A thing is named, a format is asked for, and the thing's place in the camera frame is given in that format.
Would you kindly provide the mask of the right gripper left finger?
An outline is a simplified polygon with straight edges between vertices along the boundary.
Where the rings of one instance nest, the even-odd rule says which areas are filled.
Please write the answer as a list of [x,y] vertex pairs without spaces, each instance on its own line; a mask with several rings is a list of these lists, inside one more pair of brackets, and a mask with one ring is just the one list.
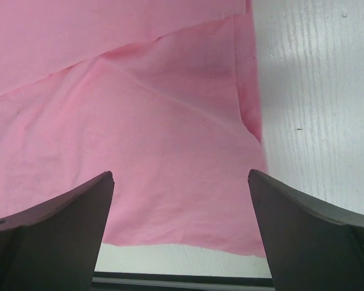
[[0,290],[90,290],[113,189],[104,172],[0,218]]

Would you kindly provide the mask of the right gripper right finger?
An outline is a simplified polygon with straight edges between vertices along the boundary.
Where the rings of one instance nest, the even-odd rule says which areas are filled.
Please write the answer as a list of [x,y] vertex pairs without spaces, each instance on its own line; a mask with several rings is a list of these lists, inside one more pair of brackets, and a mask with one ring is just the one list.
[[364,290],[364,215],[258,170],[248,183],[276,290]]

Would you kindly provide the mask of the pink t shirt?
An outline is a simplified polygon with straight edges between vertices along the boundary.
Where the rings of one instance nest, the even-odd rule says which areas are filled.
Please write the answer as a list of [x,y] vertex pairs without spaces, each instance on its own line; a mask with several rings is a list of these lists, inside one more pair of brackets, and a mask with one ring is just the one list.
[[251,1],[0,1],[0,218],[110,171],[103,241],[265,254]]

